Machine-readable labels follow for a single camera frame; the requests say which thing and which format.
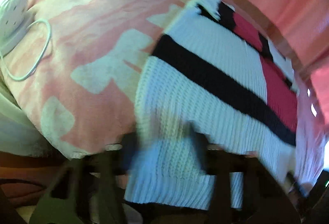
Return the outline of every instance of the cord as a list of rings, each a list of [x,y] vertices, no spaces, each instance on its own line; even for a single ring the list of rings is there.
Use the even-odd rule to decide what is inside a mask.
[[[50,24],[49,24],[49,22],[48,22],[47,20],[45,20],[45,19],[38,19],[38,20],[34,21],[32,24],[30,24],[30,25],[26,28],[26,30],[28,31],[28,30],[31,28],[31,26],[33,26],[33,25],[36,24],[36,23],[44,23],[44,24],[47,26],[47,29],[48,29],[48,36],[47,36],[46,42],[45,42],[45,44],[44,44],[44,47],[43,47],[43,49],[42,49],[42,51],[41,51],[41,54],[40,54],[39,58],[37,59],[37,61],[36,61],[35,64],[33,65],[33,67],[30,69],[29,72],[27,72],[27,74],[26,74],[25,76],[23,76],[23,77],[16,77],[16,76],[12,75],[12,74],[10,73],[10,71],[8,70],[8,67],[7,67],[7,65],[6,65],[6,63],[5,63],[5,61],[4,61],[3,55],[2,55],[2,53],[1,53],[1,51],[0,51],[0,58],[1,58],[1,60],[3,61],[3,63],[4,63],[4,67],[5,67],[5,69],[6,69],[6,72],[8,73],[9,77],[11,77],[14,81],[23,81],[23,80],[26,80],[29,76],[31,76],[31,75],[34,73],[34,71],[36,70],[38,64],[40,63],[40,61],[41,61],[41,59],[42,59],[42,57],[43,57],[43,55],[44,55],[44,53],[45,53],[45,51],[46,51],[46,49],[47,49],[47,46],[48,46],[48,44],[49,44],[50,37],[51,37],[51,26],[50,26]]]

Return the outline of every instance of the bed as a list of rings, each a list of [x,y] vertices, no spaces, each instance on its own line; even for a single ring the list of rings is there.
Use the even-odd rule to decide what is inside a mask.
[[[49,20],[52,40],[33,76],[14,82],[4,73],[4,81],[35,127],[65,157],[81,158],[106,150],[108,145],[120,141],[122,134],[135,130],[136,120],[140,128],[136,92],[141,73],[160,36],[189,1],[30,0],[35,18]],[[255,35],[268,39],[268,31],[273,27],[264,28],[266,18],[255,20],[241,0],[222,1],[236,12],[241,23],[238,31],[229,31],[230,36],[251,45]],[[34,63],[45,36],[42,26],[33,27],[6,56],[5,62],[13,74],[24,74]],[[323,168],[325,130],[310,111],[310,87],[298,75],[292,75],[291,62],[281,53],[292,59],[293,56],[277,50],[283,49],[277,38],[272,38],[274,44],[267,40],[277,60],[270,64],[269,71],[277,70],[283,81],[288,79],[294,88],[285,83],[285,91],[290,93],[290,102],[296,101],[287,111],[292,119],[295,149],[289,154],[291,162],[285,163],[285,171],[294,170],[300,183],[314,184]],[[252,50],[261,56],[257,46]]]

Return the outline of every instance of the bed sheet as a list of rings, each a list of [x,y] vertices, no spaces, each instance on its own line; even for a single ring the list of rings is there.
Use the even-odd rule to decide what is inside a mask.
[[[104,150],[134,129],[141,69],[163,28],[186,0],[31,0],[52,39],[34,74],[4,78],[19,106],[68,158]],[[25,74],[39,55],[46,28],[31,28],[5,62]]]

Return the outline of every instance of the white electronic device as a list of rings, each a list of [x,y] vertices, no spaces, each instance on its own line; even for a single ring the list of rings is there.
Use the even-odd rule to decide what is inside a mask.
[[[33,74],[47,49],[51,37],[49,22],[44,19],[34,21],[34,15],[27,10],[27,5],[28,0],[0,0],[0,58],[3,62],[3,57],[16,47],[32,25],[44,23],[48,29],[48,36],[43,50],[34,66],[26,75],[23,77],[13,76],[4,63],[6,72],[15,81],[25,80]]]

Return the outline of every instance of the bright light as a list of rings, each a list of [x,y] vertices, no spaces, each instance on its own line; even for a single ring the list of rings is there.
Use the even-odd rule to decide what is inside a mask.
[[[315,108],[314,108],[314,105],[313,104],[310,105],[310,109],[311,109],[313,115],[316,116],[317,115],[317,112],[315,111]]]

